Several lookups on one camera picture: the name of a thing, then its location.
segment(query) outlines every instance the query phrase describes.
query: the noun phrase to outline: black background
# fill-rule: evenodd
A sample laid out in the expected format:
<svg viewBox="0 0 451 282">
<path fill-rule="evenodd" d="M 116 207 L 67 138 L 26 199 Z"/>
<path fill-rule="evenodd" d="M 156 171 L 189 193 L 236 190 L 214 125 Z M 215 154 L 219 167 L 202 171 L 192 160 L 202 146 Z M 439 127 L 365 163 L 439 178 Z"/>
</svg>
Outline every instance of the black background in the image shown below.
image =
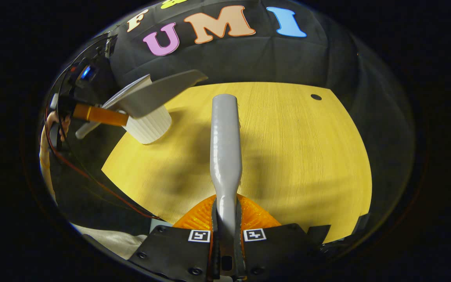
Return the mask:
<svg viewBox="0 0 451 282">
<path fill-rule="evenodd" d="M 44 196 L 36 188 L 38 167 L 19 152 L 35 149 L 36 141 L 30 138 L 36 133 L 42 93 L 70 54 L 123 15 L 148 4 L 0 4 L 0 277 L 136 279 L 135 273 L 52 223 L 65 222 L 34 199 Z M 327 280 L 451 279 L 451 1 L 308 4 L 351 30 L 391 67 L 407 93 L 418 100 L 416 113 L 427 128 L 428 141 L 420 190 L 411 190 L 395 211 L 403 214 L 401 223 L 386 223 L 346 261 L 321 274 Z M 25 176 L 26 169 L 35 173 Z"/>
</svg>

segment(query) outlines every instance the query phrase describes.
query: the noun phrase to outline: pink letter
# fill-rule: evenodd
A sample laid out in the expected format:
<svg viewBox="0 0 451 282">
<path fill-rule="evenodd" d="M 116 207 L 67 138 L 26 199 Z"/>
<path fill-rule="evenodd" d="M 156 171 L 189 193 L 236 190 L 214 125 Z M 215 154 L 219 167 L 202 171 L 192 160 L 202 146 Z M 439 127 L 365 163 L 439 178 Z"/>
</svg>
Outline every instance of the pink letter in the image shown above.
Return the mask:
<svg viewBox="0 0 451 282">
<path fill-rule="evenodd" d="M 168 38 L 170 39 L 170 44 L 166 47 L 161 47 L 159 45 L 156 39 L 157 32 L 153 32 L 143 39 L 143 41 L 147 43 L 147 46 L 149 46 L 149 50 L 151 50 L 154 55 L 165 56 L 177 50 L 180 41 L 179 36 L 177 36 L 177 33 L 175 32 L 175 25 L 176 23 L 169 23 L 161 28 L 161 31 L 166 32 L 166 35 L 168 35 Z"/>
</svg>

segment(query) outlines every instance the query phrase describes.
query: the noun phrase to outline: brush handle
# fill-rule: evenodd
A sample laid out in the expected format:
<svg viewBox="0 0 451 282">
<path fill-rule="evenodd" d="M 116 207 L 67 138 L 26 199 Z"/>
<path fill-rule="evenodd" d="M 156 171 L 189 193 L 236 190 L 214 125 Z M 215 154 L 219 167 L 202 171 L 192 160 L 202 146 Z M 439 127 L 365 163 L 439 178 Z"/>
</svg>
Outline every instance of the brush handle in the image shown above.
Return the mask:
<svg viewBox="0 0 451 282">
<path fill-rule="evenodd" d="M 236 193 L 242 171 L 238 100 L 229 94 L 217 95 L 211 111 L 210 173 L 224 231 L 221 233 L 231 238 L 236 228 Z"/>
</svg>

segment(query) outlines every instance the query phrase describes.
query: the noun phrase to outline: yellow table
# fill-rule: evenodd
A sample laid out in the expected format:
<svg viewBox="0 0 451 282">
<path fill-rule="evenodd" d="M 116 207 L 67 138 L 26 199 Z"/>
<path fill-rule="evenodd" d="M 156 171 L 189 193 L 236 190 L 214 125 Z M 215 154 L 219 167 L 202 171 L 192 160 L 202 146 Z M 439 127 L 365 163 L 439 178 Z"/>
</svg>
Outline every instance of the yellow table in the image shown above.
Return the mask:
<svg viewBox="0 0 451 282">
<path fill-rule="evenodd" d="M 350 235 L 370 207 L 370 165 L 356 126 L 329 89 L 273 82 L 189 88 L 165 104 L 172 125 L 161 139 L 142 145 L 126 133 L 102 171 L 135 202 L 175 223 L 215 193 L 211 101 L 223 93 L 238 98 L 238 193 L 282 224 L 298 223 L 306 231 L 331 224 L 324 242 Z"/>
</svg>

